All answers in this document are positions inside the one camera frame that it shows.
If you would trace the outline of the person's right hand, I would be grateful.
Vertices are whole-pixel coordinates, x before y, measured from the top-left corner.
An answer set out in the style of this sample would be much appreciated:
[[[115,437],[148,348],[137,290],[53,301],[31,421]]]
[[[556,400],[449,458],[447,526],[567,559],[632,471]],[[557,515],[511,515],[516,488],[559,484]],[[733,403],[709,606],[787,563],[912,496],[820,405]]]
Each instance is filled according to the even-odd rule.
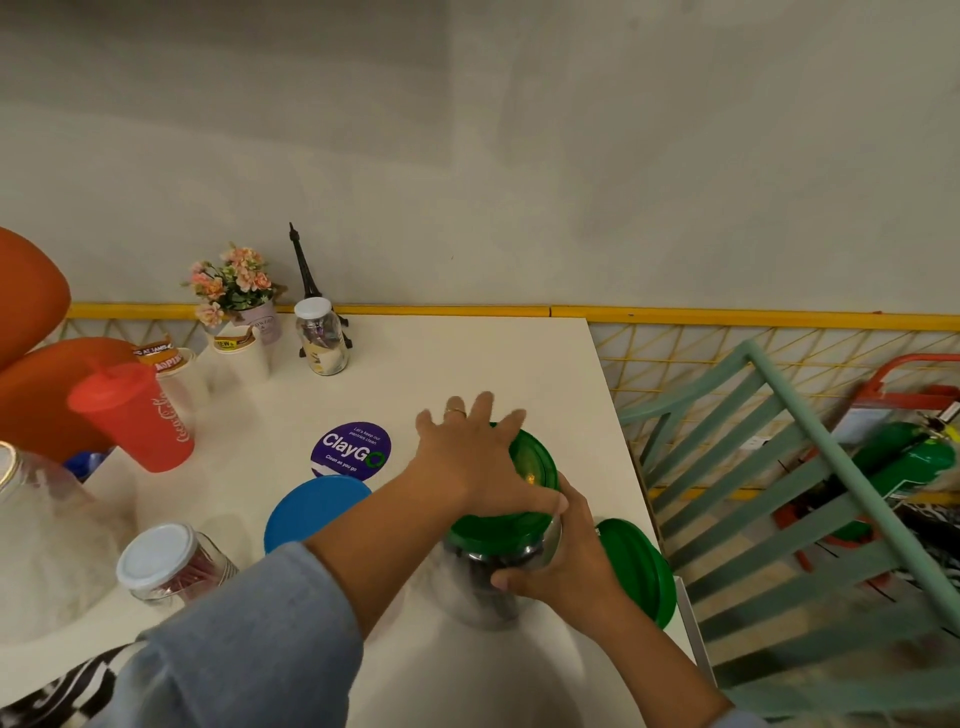
[[[586,498],[564,474],[559,475],[558,484],[569,501],[568,508],[560,515],[561,541],[553,560],[545,567],[545,597],[529,599],[546,604],[579,631],[577,621],[601,601],[621,597],[632,600],[621,587],[599,540]]]

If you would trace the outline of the person's left hand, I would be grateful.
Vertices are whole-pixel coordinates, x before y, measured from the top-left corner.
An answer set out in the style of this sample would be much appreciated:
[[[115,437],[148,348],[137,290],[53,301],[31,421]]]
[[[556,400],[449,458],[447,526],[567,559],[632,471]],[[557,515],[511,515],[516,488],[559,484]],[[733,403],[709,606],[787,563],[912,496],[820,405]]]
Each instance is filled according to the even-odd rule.
[[[462,397],[451,396],[441,421],[444,444],[440,452],[416,452],[411,470],[449,497],[456,518],[500,517],[518,511],[518,491],[528,484],[511,460],[510,444],[526,420],[515,409],[494,425],[494,434],[481,439],[469,432],[469,413]]]

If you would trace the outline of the large glass jar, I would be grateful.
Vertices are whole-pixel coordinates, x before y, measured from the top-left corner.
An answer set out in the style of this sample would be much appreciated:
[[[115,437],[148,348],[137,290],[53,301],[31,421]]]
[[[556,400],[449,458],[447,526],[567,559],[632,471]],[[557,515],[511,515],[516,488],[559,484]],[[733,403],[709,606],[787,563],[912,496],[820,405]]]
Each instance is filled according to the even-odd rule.
[[[563,528],[558,516],[544,541],[519,556],[477,557],[440,541],[432,550],[425,577],[426,594],[459,622],[477,628],[505,629],[528,612],[534,600],[501,591],[491,584],[491,576],[501,569],[545,568],[555,556]]]

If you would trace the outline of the green jar lid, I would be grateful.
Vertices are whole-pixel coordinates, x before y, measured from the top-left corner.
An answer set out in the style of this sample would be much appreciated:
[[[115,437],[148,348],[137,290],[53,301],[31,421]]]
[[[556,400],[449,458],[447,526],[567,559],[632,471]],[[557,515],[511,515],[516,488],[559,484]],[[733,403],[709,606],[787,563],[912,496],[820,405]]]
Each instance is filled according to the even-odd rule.
[[[543,490],[560,491],[558,469],[547,448],[522,429],[510,443],[510,460],[518,475]],[[448,531],[445,541],[452,548],[477,557],[520,556],[541,545],[554,523],[544,513],[507,516],[464,516]]]

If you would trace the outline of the person's right forearm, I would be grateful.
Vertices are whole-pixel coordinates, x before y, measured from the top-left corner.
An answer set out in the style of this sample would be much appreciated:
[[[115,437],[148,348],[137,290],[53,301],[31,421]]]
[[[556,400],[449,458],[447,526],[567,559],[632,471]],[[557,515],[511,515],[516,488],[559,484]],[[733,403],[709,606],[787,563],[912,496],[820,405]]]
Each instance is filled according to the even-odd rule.
[[[612,662],[646,728],[712,728],[734,710],[628,597],[601,601],[577,620],[576,628]]]

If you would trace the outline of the tall glass jar white lid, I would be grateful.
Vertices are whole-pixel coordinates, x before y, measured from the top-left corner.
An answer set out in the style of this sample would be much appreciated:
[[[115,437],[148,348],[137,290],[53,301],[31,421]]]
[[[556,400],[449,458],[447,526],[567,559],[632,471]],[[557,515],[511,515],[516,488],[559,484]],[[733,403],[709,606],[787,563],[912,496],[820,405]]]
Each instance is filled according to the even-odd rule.
[[[297,334],[306,362],[314,374],[335,376],[349,364],[349,348],[342,324],[325,297],[306,297],[294,305]]]

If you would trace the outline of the black tower figurine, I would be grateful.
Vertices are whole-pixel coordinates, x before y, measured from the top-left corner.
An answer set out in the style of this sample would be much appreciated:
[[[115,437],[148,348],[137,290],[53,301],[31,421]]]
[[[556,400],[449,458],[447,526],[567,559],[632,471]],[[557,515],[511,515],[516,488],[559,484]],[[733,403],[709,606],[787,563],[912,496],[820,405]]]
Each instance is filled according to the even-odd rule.
[[[294,247],[294,253],[296,256],[297,265],[298,265],[299,273],[301,276],[302,287],[303,287],[303,297],[305,298],[322,297],[323,294],[318,288],[316,282],[314,281],[313,275],[306,261],[306,257],[305,257],[304,250],[301,243],[300,233],[294,228],[294,225],[292,222],[289,223],[289,238]],[[337,317],[340,321],[342,329],[350,326],[350,321],[347,318],[340,315],[339,313],[337,314]],[[354,342],[345,333],[343,334],[343,340],[348,350],[354,347]],[[306,353],[303,347],[299,349],[298,356],[299,358],[306,358]]]

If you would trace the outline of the pink flower pot plant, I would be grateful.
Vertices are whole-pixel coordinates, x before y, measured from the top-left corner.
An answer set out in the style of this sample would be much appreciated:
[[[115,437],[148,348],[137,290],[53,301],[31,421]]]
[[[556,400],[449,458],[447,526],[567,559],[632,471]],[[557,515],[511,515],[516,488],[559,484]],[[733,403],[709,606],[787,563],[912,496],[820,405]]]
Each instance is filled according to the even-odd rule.
[[[195,316],[208,338],[231,325],[253,327],[267,346],[281,339],[278,303],[288,287],[272,279],[256,249],[230,243],[220,262],[195,262],[181,287],[198,298]]]

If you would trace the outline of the mint green wooden chair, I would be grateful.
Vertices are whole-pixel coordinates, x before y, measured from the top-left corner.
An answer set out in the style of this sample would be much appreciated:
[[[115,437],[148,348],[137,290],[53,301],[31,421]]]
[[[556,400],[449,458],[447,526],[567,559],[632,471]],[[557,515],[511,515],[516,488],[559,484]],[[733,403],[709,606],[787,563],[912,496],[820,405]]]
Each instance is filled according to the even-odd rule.
[[[767,720],[960,728],[960,574],[759,343],[617,407],[709,669]]]

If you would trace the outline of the red plastic cup with lid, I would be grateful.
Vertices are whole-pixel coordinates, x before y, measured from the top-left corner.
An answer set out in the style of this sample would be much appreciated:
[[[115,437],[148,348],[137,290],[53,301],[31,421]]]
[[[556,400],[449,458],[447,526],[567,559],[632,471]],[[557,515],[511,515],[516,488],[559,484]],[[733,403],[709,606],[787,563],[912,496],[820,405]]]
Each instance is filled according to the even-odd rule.
[[[149,473],[172,471],[195,450],[154,371],[138,362],[96,369],[70,390],[66,404]]]

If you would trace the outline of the small glass jar white lid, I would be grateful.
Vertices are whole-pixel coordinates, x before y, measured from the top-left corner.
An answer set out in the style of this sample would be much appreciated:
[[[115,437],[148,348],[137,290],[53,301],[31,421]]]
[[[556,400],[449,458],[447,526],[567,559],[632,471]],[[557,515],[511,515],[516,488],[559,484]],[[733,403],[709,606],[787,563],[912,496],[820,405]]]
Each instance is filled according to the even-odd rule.
[[[167,610],[198,600],[238,573],[206,534],[176,522],[138,534],[115,566],[118,583],[135,599]]]

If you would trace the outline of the green gas cylinder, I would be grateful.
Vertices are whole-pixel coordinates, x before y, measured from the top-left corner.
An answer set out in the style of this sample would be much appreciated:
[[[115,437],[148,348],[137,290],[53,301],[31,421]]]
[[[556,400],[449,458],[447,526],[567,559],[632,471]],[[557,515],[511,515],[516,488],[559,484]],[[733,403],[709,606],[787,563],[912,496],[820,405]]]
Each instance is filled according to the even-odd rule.
[[[960,431],[937,418],[837,425],[833,437],[892,509],[954,468],[960,446]]]

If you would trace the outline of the big clear glass jar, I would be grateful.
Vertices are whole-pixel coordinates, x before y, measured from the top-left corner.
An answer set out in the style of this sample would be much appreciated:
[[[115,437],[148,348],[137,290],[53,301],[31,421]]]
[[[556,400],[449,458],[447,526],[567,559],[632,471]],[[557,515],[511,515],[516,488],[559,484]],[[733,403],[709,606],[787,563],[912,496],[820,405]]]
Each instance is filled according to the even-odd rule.
[[[0,647],[76,622],[116,583],[129,514],[64,466],[0,441]]]

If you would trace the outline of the orange chair backrest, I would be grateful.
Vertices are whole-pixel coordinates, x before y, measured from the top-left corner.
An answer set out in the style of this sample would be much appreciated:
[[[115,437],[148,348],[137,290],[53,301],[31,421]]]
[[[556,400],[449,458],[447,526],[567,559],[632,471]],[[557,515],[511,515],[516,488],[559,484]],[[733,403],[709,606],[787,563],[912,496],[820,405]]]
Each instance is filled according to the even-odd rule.
[[[30,240],[0,226],[0,371],[52,334],[70,304],[57,265]]]

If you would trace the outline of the zebra print cloth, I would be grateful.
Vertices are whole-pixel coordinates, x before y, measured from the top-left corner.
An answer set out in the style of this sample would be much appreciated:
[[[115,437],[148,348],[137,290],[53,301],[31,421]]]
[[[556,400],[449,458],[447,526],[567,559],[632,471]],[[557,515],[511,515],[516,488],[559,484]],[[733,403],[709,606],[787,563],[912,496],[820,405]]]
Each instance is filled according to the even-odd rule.
[[[113,695],[117,675],[142,641],[107,650],[0,708],[0,728],[85,728]]]

